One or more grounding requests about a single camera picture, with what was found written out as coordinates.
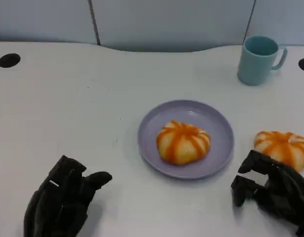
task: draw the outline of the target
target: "cup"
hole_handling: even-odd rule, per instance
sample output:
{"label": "cup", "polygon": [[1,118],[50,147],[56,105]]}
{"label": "cup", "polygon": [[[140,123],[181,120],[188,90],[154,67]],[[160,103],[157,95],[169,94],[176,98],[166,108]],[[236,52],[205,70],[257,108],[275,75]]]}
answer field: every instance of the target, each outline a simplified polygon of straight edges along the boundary
{"label": "cup", "polygon": [[[279,49],[284,53],[276,66],[273,66]],[[244,41],[242,55],[238,67],[238,77],[247,85],[260,85],[264,83],[271,70],[280,69],[286,58],[288,50],[285,45],[277,44],[266,36],[253,36]]]}

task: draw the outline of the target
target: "robotic hand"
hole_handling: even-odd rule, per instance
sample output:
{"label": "robotic hand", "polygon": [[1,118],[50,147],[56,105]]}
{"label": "robotic hand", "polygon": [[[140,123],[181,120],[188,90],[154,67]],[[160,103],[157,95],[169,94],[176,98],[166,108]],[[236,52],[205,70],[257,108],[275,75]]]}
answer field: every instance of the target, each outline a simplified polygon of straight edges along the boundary
{"label": "robotic hand", "polygon": [[233,203],[242,206],[253,199],[263,211],[298,225],[297,236],[304,237],[304,178],[293,168],[256,151],[250,151],[238,172],[267,174],[265,186],[236,176],[231,188]]}
{"label": "robotic hand", "polygon": [[111,181],[107,172],[82,177],[78,161],[62,156],[32,196],[24,219],[24,237],[75,237],[87,219],[95,192]]}

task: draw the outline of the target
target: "orange striped bun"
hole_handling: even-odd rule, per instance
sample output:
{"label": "orange striped bun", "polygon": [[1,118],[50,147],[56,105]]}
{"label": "orange striped bun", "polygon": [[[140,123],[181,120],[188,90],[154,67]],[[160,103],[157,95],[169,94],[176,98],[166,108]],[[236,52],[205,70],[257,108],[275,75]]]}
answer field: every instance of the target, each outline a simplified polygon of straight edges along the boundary
{"label": "orange striped bun", "polygon": [[304,138],[292,132],[259,132],[254,150],[300,171],[304,167]]}
{"label": "orange striped bun", "polygon": [[156,138],[162,159],[175,165],[185,165],[203,159],[210,148],[210,136],[191,124],[170,121]]}

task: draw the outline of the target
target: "purple plate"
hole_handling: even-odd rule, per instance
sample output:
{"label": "purple plate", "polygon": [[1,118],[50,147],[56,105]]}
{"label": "purple plate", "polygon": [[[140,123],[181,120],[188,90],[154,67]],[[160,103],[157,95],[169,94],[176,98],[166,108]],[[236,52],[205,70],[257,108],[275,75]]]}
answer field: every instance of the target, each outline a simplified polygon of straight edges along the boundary
{"label": "purple plate", "polygon": [[[184,166],[171,165],[161,159],[156,136],[171,120],[193,124],[211,136],[205,159]],[[175,178],[198,179],[216,173],[230,161],[234,137],[229,122],[216,109],[196,101],[176,100],[157,106],[143,118],[138,144],[142,158],[158,171]]]}

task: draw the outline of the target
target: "wall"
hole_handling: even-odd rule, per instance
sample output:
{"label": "wall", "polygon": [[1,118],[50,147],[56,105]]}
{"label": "wall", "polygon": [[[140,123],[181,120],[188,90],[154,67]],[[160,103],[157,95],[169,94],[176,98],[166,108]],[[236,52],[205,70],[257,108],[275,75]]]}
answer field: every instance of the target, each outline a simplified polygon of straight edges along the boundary
{"label": "wall", "polygon": [[87,0],[0,0],[0,40],[97,43]]}
{"label": "wall", "polygon": [[257,0],[248,29],[252,35],[304,45],[304,0]]}
{"label": "wall", "polygon": [[93,0],[101,44],[194,51],[241,44],[254,0]]}
{"label": "wall", "polygon": [[304,45],[304,0],[0,0],[0,40],[194,51],[267,35]]}

